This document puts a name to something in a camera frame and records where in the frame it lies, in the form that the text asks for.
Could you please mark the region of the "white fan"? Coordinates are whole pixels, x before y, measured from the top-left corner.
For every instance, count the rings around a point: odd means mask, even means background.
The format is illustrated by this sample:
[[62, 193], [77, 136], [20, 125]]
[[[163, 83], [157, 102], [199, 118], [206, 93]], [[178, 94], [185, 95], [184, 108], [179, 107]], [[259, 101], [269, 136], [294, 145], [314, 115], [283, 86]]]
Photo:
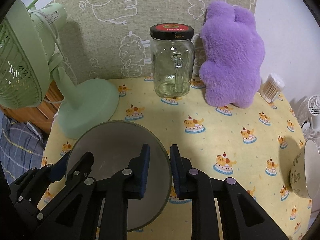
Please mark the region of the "white fan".
[[320, 97], [305, 98], [299, 106], [297, 120], [305, 140], [312, 140], [320, 147]]

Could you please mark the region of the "leaf-pattern bowl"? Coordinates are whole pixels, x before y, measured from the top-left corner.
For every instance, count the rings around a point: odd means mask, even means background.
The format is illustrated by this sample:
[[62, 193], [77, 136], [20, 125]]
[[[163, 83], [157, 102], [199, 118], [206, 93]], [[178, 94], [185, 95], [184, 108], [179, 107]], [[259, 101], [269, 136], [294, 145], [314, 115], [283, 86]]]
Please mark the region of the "leaf-pattern bowl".
[[141, 200], [129, 200], [127, 228], [141, 229], [163, 211], [170, 197], [172, 176], [168, 154], [160, 140], [145, 127], [128, 121], [109, 121], [87, 131], [73, 146], [66, 171], [86, 153], [94, 157], [90, 176], [96, 180], [110, 178], [127, 168], [140, 155], [143, 144], [150, 146], [146, 192]]
[[319, 191], [319, 150], [310, 139], [293, 160], [290, 185], [293, 192], [302, 198], [313, 199]]

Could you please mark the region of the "green patterned wall mat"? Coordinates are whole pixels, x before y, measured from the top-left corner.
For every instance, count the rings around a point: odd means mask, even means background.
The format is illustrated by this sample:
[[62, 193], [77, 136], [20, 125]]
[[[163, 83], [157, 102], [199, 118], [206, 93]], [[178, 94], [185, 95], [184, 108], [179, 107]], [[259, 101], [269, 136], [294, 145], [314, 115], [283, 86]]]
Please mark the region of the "green patterned wall mat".
[[[195, 34], [194, 72], [206, 55], [200, 39], [206, 9], [213, 0], [54, 0], [64, 6], [66, 25], [59, 32], [66, 71], [73, 82], [145, 77], [151, 73], [149, 29], [183, 23]], [[221, 0], [255, 11], [257, 0]]]

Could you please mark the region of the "green desk fan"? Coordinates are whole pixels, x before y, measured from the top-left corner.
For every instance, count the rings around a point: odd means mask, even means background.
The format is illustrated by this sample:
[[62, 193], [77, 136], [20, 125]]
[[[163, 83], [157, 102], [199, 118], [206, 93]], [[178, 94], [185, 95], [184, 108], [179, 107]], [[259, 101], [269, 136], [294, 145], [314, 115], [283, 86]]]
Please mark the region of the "green desk fan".
[[118, 90], [99, 78], [73, 83], [58, 42], [66, 11], [59, 3], [36, 9], [36, 2], [25, 6], [16, 0], [1, 22], [1, 105], [37, 107], [54, 81], [64, 97], [56, 122], [66, 137], [78, 139], [110, 120], [118, 106]]

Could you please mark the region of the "wooden bed headboard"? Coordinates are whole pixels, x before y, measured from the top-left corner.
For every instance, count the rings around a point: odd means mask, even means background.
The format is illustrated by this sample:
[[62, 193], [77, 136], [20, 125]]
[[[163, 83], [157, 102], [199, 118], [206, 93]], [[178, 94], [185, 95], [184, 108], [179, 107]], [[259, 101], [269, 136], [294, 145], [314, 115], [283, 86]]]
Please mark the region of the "wooden bed headboard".
[[49, 134], [54, 121], [54, 115], [57, 113], [57, 110], [61, 105], [61, 103], [58, 103], [58, 101], [63, 100], [63, 95], [59, 91], [53, 79], [50, 81], [50, 85], [44, 96], [44, 99], [55, 103], [48, 103], [43, 100], [35, 107], [20, 107], [14, 109], [1, 105], [1, 111], [6, 116], [15, 119], [18, 122], [29, 121], [43, 130], [46, 134]]

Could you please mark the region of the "blue plaid pillow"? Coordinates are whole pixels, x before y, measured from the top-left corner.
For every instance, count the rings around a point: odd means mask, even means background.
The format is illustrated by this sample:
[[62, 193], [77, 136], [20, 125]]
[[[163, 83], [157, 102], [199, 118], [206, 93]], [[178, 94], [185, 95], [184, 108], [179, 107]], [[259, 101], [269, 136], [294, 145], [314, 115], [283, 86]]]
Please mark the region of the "blue plaid pillow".
[[32, 167], [41, 167], [45, 145], [37, 126], [1, 113], [1, 167], [8, 184]]

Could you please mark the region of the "yellow cartoon tablecloth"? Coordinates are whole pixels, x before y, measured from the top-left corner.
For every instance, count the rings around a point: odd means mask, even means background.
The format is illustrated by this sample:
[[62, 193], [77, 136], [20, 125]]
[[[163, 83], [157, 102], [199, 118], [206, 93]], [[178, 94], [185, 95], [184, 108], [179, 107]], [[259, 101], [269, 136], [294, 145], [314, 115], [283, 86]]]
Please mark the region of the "yellow cartoon tablecloth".
[[113, 120], [131, 117], [150, 130], [169, 149], [177, 144], [195, 168], [216, 179], [225, 175], [215, 168], [216, 158], [230, 160], [235, 178], [266, 210], [289, 239], [303, 239], [312, 202], [289, 188], [291, 164], [304, 137], [289, 102], [281, 97], [266, 103], [259, 94], [251, 107], [206, 104], [199, 80], [190, 92], [162, 100], [150, 77], [117, 79], [120, 98]]

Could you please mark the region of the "purple plush toy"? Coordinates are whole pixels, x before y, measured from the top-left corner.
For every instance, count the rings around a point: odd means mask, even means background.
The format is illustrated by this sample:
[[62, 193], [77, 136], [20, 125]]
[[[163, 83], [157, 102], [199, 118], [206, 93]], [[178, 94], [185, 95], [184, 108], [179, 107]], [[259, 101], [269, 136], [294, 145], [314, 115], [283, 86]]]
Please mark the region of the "purple plush toy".
[[246, 8], [212, 1], [200, 37], [206, 61], [199, 75], [206, 85], [206, 102], [214, 107], [230, 103], [249, 107], [260, 88], [265, 57], [254, 15]]

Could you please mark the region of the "cotton swab container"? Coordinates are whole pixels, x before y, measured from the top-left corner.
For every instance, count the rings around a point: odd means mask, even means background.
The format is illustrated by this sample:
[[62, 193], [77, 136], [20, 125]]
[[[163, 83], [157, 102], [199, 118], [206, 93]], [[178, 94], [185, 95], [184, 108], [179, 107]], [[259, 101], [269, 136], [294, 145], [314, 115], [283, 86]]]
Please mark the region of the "cotton swab container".
[[284, 80], [276, 73], [270, 73], [266, 81], [260, 87], [260, 95], [267, 102], [274, 102], [275, 98], [285, 87]]

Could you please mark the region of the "glass jar with lid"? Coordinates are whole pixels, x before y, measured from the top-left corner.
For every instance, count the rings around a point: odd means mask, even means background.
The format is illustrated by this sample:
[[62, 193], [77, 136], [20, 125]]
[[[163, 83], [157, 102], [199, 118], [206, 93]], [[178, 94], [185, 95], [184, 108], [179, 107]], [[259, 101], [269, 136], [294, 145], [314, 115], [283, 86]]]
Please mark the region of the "glass jar with lid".
[[161, 23], [150, 27], [150, 36], [156, 94], [161, 98], [188, 94], [195, 60], [194, 29], [181, 23]]

